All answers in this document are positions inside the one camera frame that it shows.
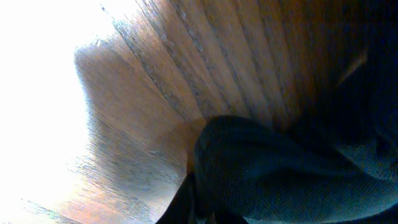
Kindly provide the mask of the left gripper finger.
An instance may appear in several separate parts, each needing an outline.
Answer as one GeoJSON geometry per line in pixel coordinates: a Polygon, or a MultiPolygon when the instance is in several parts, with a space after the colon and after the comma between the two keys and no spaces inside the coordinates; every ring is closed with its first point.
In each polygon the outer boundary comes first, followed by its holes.
{"type": "Polygon", "coordinates": [[[195,176],[189,173],[156,224],[197,224],[195,176]]]}

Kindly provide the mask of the black polo shirt white logo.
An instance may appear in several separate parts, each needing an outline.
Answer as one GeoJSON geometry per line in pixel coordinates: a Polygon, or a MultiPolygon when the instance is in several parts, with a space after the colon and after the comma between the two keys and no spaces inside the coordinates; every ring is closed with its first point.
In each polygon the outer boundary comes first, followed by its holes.
{"type": "Polygon", "coordinates": [[[368,59],[286,133],[212,119],[194,149],[197,210],[336,223],[397,203],[397,2],[370,1],[368,59]]]}

